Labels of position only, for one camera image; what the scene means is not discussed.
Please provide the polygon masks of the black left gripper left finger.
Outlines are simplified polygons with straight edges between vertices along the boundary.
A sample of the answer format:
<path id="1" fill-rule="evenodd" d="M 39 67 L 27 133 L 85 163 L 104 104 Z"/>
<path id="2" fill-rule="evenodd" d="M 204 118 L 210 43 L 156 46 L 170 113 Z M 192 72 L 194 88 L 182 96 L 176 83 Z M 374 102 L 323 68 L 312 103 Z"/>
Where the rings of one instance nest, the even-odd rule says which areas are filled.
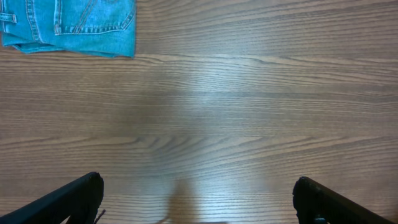
<path id="1" fill-rule="evenodd" d="M 98 209 L 104 195 L 104 180 L 97 172 L 86 175 L 1 217 L 1 223 L 94 224 L 103 216 Z"/>

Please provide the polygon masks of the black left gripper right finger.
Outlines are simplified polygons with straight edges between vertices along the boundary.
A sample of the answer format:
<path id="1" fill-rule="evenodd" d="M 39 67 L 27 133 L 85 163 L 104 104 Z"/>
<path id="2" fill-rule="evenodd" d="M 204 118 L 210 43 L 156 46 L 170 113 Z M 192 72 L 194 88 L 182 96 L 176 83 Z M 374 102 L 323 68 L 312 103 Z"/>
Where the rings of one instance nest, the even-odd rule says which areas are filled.
<path id="1" fill-rule="evenodd" d="M 300 224 L 393 224 L 305 176 L 295 183 L 293 206 Z"/>

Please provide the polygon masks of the light blue denim jeans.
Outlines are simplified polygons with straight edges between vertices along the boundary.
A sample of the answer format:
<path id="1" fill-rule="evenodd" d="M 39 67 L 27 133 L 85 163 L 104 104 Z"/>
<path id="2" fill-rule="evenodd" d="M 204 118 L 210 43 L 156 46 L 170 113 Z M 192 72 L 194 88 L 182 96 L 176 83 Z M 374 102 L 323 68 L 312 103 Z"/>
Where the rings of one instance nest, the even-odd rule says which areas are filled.
<path id="1" fill-rule="evenodd" d="M 1 0 L 1 43 L 26 54 L 134 57 L 135 0 Z"/>

